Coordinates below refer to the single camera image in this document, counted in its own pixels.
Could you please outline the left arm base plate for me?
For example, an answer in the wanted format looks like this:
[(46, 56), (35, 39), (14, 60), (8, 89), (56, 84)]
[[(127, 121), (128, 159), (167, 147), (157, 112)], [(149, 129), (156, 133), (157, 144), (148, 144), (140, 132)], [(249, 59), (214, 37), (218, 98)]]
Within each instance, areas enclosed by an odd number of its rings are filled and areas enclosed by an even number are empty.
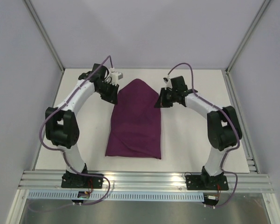
[(102, 174), (91, 174), (91, 176), (78, 175), (66, 172), (62, 176), (61, 188), (65, 189), (101, 189), (103, 183)]

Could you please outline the purple cloth mat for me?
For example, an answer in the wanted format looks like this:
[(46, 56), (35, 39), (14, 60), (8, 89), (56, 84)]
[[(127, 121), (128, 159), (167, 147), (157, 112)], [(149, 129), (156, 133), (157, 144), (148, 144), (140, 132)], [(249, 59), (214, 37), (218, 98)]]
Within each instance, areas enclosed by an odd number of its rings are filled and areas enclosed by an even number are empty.
[(111, 116), (106, 156), (161, 159), (159, 95), (140, 79), (118, 92)]

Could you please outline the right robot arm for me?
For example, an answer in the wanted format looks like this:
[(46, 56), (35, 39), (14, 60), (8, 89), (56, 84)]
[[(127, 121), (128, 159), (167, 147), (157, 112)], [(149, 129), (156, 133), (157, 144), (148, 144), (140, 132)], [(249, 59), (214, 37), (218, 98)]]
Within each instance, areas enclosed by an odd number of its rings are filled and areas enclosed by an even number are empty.
[(182, 76), (164, 79), (155, 108), (170, 108), (179, 103), (190, 108), (207, 120), (210, 154), (202, 168), (200, 181), (206, 189), (212, 189), (224, 180), (224, 162), (228, 153), (239, 146), (241, 128), (234, 107), (219, 107), (204, 99), (194, 88), (189, 89)]

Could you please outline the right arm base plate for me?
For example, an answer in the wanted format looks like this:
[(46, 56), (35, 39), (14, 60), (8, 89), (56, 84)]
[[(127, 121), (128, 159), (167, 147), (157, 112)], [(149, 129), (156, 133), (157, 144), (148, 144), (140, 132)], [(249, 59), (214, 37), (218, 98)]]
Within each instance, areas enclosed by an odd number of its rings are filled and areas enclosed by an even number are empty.
[(185, 175), (185, 183), (187, 190), (229, 190), (227, 178), (225, 175), (219, 175), (219, 177), (211, 177), (210, 180), (207, 181), (204, 181), (201, 175)]

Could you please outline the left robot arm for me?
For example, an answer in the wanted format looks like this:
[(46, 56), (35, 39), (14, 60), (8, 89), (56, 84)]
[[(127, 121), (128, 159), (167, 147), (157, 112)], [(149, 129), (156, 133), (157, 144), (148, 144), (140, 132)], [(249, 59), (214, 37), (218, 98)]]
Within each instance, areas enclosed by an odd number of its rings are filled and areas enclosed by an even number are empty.
[(62, 153), (67, 165), (67, 172), (73, 174), (72, 181), (78, 187), (88, 183), (88, 175), (77, 142), (80, 130), (77, 115), (86, 100), (98, 93), (102, 100), (116, 105), (118, 103), (119, 80), (123, 73), (108, 69), (101, 64), (94, 64), (91, 71), (82, 73), (77, 78), (77, 84), (70, 94), (56, 107), (49, 107), (45, 111), (45, 121), (41, 130), (45, 131), (46, 139), (54, 148), (42, 145), (51, 151)]

